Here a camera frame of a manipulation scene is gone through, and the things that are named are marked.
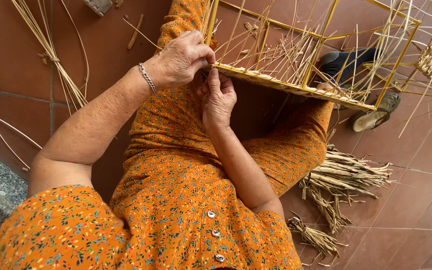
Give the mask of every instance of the forearm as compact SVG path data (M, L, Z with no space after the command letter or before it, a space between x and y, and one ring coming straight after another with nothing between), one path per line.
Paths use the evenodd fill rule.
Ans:
M92 165L150 94L141 72L131 69L64 122L40 155L55 161Z
M254 212L272 210L284 218L281 203L271 183L232 129L216 129L208 134L244 205Z
M63 185L91 185L91 167L151 89L137 68L82 107L33 160L28 195Z

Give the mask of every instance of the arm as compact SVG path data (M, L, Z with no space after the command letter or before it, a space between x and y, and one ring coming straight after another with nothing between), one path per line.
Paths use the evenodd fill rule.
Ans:
M284 220L283 206L271 183L230 127L231 111L236 103L231 79L212 69L198 95L207 92L210 95L204 106L203 124L237 196L253 212L270 210Z
M143 66L156 89L179 87L192 81L214 52L200 44L199 31L172 40ZM138 66L93 101L73 114L54 133L33 160L28 196L65 185L91 184L91 168L111 140L152 90Z

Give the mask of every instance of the woman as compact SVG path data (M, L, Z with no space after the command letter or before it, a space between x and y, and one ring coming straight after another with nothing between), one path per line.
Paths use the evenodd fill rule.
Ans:
M279 196L323 161L333 105L309 99L266 138L240 142L231 79L212 69L203 82L198 72L215 62L199 32L206 7L175 0L164 49L73 114L34 158L30 197L0 229L0 269L302 268ZM108 206L91 167L136 109Z

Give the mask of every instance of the hand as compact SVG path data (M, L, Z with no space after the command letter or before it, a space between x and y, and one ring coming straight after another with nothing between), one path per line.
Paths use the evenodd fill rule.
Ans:
M202 40L199 31L186 31L143 63L157 90L188 84L199 69L216 62L215 53L209 46L201 44Z
M233 82L226 75L213 68L206 81L198 88L197 95L202 97L209 92L202 112L202 124L208 133L228 128L231 112L236 104Z

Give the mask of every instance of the wrist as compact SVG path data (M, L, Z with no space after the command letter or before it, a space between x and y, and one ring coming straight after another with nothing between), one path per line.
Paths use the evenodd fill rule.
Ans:
M138 66L132 67L116 84L116 90L131 103L146 100L153 90L147 83Z
M233 132L229 125L207 125L204 127L209 138L216 136L225 136Z
M151 82L153 83L156 90L160 91L165 89L164 71L161 69L160 65L157 64L157 59L155 59L155 56L142 63L142 66L144 67L147 76L151 79Z

